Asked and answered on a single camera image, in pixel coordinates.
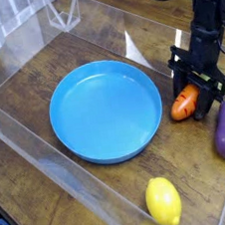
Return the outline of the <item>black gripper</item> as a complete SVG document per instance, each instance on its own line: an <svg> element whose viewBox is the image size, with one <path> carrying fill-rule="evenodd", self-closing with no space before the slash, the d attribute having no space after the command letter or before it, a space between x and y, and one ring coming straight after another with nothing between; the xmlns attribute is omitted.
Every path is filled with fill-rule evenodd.
<svg viewBox="0 0 225 225"><path fill-rule="evenodd" d="M190 28L188 50L173 45L170 48L171 58L168 67L173 72L173 95L176 97L188 83L197 84L198 78L209 80L199 87L193 116L194 119L201 120L210 111L213 102L216 100L221 103L225 96L225 75L218 69L217 64L224 28L209 28L195 23Z"/></svg>

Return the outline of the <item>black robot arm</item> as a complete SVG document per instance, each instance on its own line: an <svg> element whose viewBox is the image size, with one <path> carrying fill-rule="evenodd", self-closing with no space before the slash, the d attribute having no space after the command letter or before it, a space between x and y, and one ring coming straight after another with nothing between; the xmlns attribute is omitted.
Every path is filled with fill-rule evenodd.
<svg viewBox="0 0 225 225"><path fill-rule="evenodd" d="M219 54L223 51L225 0L193 0L194 16L190 25L188 50L171 47L168 67L173 71L174 96L187 85L199 88L194 118L202 119L213 102L225 96L225 75L218 70Z"/></svg>

